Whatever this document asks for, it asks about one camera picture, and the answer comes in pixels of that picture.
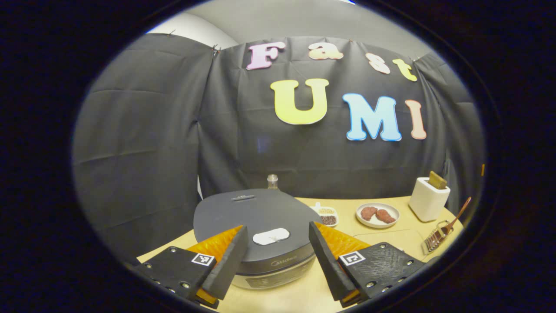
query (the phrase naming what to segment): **brown food item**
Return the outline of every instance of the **brown food item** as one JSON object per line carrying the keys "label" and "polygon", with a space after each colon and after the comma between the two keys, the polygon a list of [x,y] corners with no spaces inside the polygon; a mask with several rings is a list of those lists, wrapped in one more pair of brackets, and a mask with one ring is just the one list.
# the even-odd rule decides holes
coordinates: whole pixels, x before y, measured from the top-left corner
{"label": "brown food item", "polygon": [[361,210],[361,217],[366,221],[370,221],[377,210],[375,207],[366,207]]}
{"label": "brown food item", "polygon": [[376,211],[376,218],[378,218],[380,221],[383,221],[384,223],[388,223],[388,224],[396,221],[395,218],[390,216],[390,214],[388,214],[388,212],[386,210],[383,210],[383,209],[380,209],[380,210]]}
{"label": "brown food item", "polygon": [[335,216],[321,216],[322,223],[324,225],[334,225],[336,224],[336,217]]}

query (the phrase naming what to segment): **blue letter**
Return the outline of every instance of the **blue letter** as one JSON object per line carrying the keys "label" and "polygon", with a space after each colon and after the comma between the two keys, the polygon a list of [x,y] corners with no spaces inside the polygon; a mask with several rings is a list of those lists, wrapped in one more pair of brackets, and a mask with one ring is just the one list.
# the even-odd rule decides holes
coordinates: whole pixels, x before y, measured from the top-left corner
{"label": "blue letter", "polygon": [[347,132],[349,140],[365,140],[367,134],[363,131],[362,123],[365,123],[371,138],[376,139],[380,124],[383,131],[380,137],[385,141],[400,141],[401,134],[398,131],[396,112],[394,106],[396,100],[390,97],[380,97],[373,111],[369,103],[360,94],[345,94],[342,99],[349,105],[351,116],[351,129]]}

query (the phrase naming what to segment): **midea logo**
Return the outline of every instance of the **midea logo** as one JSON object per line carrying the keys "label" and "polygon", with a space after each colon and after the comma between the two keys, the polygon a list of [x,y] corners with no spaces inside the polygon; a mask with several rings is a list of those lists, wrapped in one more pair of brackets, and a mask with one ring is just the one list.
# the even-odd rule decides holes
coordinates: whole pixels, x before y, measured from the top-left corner
{"label": "midea logo", "polygon": [[285,259],[283,259],[283,260],[276,260],[276,261],[273,261],[272,263],[270,263],[270,266],[278,266],[278,265],[280,265],[280,264],[284,264],[284,263],[290,262],[291,260],[294,260],[294,259],[297,259],[297,256],[292,256],[292,257],[289,257],[289,258],[285,258]]}

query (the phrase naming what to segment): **glass bottle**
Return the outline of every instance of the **glass bottle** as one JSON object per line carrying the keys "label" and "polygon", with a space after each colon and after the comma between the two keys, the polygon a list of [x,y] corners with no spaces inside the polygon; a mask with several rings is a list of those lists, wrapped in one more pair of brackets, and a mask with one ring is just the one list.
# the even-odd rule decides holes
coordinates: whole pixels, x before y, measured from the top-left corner
{"label": "glass bottle", "polygon": [[270,174],[266,180],[268,181],[268,189],[278,189],[278,176],[276,176],[275,174]]}

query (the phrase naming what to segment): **rice cooker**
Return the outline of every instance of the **rice cooker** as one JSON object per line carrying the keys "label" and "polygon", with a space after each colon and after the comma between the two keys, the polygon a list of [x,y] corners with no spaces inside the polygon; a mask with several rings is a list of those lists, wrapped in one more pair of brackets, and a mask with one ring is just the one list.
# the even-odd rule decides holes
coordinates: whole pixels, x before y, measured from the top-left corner
{"label": "rice cooker", "polygon": [[315,261],[309,222],[319,215],[275,189],[212,195],[195,209],[197,242],[239,225],[247,226],[247,251],[232,284],[247,289],[284,285],[302,277]]}

